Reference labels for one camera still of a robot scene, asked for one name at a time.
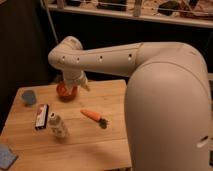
wooden tabletop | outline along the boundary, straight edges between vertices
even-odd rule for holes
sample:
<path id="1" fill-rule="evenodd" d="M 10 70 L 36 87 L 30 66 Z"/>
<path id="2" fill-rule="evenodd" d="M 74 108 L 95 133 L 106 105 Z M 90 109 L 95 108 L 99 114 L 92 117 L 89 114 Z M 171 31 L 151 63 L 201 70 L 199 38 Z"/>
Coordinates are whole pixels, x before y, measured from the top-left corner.
<path id="1" fill-rule="evenodd" d="M 0 137 L 19 155 L 10 170 L 95 171 L 130 167 L 124 123 L 123 80 L 89 82 L 91 91 L 79 88 L 77 97 L 62 102 L 56 85 L 20 88 Z M 37 103 L 27 107 L 21 95 L 33 90 Z M 62 117 L 70 136 L 56 139 L 49 127 L 36 131 L 37 106 L 49 104 L 50 111 Z M 80 113 L 80 109 L 100 112 L 108 121 L 107 129 Z"/>

toy carrot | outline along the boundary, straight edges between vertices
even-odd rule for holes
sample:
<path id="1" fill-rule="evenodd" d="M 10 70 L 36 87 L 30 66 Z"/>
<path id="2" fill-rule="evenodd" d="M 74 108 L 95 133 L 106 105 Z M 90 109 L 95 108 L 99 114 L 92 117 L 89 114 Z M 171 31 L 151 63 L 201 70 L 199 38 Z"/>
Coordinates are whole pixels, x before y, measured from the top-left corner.
<path id="1" fill-rule="evenodd" d="M 99 123 L 99 126 L 103 129 L 107 128 L 107 120 L 101 117 L 100 113 L 94 112 L 94 111 L 90 111 L 90 110 L 86 110 L 86 109 L 81 109 L 80 112 L 87 116 L 88 118 L 94 120 L 95 122 Z"/>

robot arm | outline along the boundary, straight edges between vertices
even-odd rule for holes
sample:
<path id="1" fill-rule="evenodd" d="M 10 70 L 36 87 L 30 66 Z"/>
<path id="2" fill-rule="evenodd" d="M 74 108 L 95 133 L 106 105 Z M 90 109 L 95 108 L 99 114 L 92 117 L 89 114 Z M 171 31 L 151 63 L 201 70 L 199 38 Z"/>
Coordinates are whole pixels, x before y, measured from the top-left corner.
<path id="1" fill-rule="evenodd" d="M 134 170 L 208 170 L 211 98 L 196 49 L 150 42 L 82 50 L 67 37 L 49 62 L 70 86 L 86 84 L 83 70 L 130 76 L 124 104 Z"/>

small bottle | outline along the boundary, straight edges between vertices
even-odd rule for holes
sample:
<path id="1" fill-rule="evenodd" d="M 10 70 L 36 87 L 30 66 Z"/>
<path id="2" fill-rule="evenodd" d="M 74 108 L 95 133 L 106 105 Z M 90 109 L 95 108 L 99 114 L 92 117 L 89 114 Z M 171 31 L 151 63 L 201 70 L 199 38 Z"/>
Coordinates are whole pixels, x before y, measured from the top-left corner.
<path id="1" fill-rule="evenodd" d="M 52 113 L 48 123 L 57 138 L 65 138 L 68 135 L 67 127 L 59 115 Z"/>

bolt hole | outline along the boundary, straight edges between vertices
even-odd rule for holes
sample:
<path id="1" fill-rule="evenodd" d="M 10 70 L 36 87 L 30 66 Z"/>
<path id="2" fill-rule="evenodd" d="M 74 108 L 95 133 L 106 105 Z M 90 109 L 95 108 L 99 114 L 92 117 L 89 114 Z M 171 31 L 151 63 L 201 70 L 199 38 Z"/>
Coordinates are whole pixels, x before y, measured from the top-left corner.
<path id="1" fill-rule="evenodd" d="M 99 61 L 102 62 L 103 60 L 103 56 L 100 56 Z"/>
<path id="2" fill-rule="evenodd" d="M 129 54 L 128 60 L 130 61 L 132 59 L 132 54 Z"/>

